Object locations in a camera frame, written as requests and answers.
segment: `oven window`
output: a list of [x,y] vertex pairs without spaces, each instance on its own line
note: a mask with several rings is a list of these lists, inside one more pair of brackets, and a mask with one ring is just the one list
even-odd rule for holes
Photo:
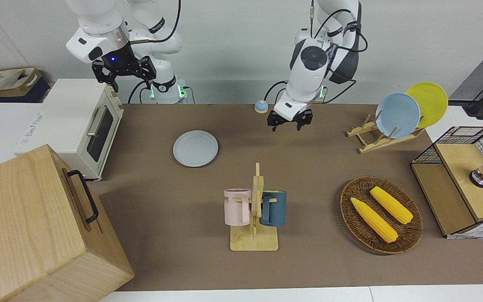
[[102,153],[102,149],[104,149],[105,142],[107,140],[107,136],[109,135],[109,129],[111,129],[111,125],[113,124],[113,115],[109,112],[109,109],[106,110],[104,118],[100,123],[100,128],[98,129],[98,135],[92,136],[91,139],[88,141],[87,145],[87,152],[90,154],[92,159],[95,162],[98,162],[100,159],[100,154]]

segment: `green indicator light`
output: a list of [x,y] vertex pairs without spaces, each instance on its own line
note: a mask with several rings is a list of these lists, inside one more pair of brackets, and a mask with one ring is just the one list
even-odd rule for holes
[[180,94],[180,98],[185,98],[186,97],[186,91],[184,88],[178,86],[178,93]]

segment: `dark blue mug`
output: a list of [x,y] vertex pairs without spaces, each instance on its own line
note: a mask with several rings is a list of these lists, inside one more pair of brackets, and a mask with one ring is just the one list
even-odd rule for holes
[[264,190],[260,224],[272,227],[286,224],[286,191]]

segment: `oven door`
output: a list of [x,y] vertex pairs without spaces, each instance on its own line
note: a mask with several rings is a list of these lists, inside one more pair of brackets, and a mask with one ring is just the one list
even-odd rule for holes
[[119,115],[115,112],[111,102],[106,99],[104,105],[96,109],[91,126],[86,134],[88,142],[84,150],[86,152],[84,158],[89,167],[94,168],[96,174],[88,178],[100,177],[118,125]]

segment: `oven door handle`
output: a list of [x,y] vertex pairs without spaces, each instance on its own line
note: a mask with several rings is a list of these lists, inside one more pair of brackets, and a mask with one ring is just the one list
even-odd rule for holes
[[102,123],[102,120],[104,119],[104,115],[106,115],[106,111],[106,106],[100,107],[96,110],[96,114],[94,115],[91,126],[87,130],[87,136],[98,135],[98,130],[100,129],[100,125]]

